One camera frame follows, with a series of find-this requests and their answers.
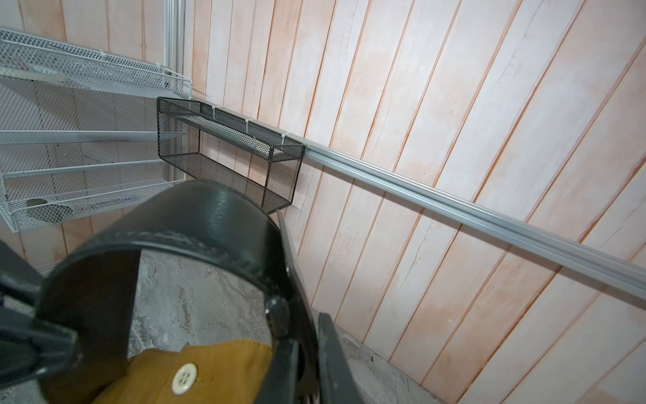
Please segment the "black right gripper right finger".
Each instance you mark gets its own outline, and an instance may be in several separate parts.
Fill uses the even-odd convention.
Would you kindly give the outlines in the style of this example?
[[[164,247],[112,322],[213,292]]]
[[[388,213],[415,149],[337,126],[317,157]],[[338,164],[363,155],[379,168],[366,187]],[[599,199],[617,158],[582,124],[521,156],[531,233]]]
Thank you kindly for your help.
[[[320,403],[363,403],[336,327],[327,313],[318,317],[318,359],[320,373]]]

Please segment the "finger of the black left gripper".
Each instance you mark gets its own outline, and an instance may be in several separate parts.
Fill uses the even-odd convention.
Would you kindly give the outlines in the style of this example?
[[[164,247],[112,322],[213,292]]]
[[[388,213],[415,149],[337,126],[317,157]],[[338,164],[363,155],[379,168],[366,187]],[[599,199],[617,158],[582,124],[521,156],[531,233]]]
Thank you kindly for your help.
[[[1,244],[1,296],[34,307],[45,278]],[[1,307],[1,387],[44,379],[78,362],[78,335],[70,328]]]

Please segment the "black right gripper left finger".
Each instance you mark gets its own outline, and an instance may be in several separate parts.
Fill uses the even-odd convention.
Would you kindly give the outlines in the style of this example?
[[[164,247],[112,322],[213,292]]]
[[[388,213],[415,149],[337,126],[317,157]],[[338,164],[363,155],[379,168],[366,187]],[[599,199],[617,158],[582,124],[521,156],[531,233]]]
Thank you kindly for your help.
[[[294,404],[299,372],[299,344],[279,340],[255,404]]]

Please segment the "mustard yellow trousers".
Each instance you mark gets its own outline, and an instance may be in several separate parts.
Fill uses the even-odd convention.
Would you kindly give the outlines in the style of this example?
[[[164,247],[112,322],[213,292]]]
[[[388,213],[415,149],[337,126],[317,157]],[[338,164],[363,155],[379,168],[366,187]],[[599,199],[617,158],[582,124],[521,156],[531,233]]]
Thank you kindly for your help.
[[[178,352],[147,349],[96,403],[253,403],[273,356],[272,348],[240,339],[187,345]]]

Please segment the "black leather belt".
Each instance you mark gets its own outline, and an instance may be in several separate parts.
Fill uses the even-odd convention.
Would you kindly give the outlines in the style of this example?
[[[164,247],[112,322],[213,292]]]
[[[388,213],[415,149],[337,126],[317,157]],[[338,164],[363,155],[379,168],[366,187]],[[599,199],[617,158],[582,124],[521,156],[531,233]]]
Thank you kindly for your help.
[[[125,374],[141,253],[223,269],[262,291],[274,345],[299,345],[295,397],[316,396],[318,342],[289,235],[244,194],[189,181],[93,236],[46,278],[35,314],[77,334],[81,358],[40,382],[50,403],[89,403]]]

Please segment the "aluminium frame rails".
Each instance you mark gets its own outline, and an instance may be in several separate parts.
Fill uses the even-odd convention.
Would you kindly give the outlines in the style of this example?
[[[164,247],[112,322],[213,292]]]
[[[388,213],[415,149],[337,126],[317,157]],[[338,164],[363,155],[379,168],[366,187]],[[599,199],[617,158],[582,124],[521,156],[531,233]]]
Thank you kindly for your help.
[[[395,174],[390,168],[361,162],[361,143],[350,146],[346,153],[333,151],[329,141],[338,128],[358,129],[358,139],[364,142],[379,125],[391,126],[385,117],[385,98],[395,86],[396,65],[423,3],[351,1],[349,27],[340,37],[340,60],[327,72],[326,42],[341,7],[338,1],[196,2],[186,39],[193,50],[192,74],[198,90],[204,91],[210,101],[254,118],[261,117],[262,106],[267,106],[264,118],[277,124],[287,95],[285,87],[290,82],[289,66],[299,17],[305,15],[315,27],[313,38],[308,40],[306,71],[296,78],[304,88],[296,93],[299,106],[293,134],[301,138],[308,124],[314,124],[313,137],[306,143],[307,159],[321,163],[334,174],[348,175],[389,196],[398,196],[441,219],[455,220],[466,230],[537,254],[550,264],[581,274],[586,281],[644,297],[645,272],[634,264]],[[369,98],[367,112],[353,119],[344,106],[347,85],[353,79],[355,54],[363,32],[370,24],[383,30],[392,46],[385,48],[383,74]]]

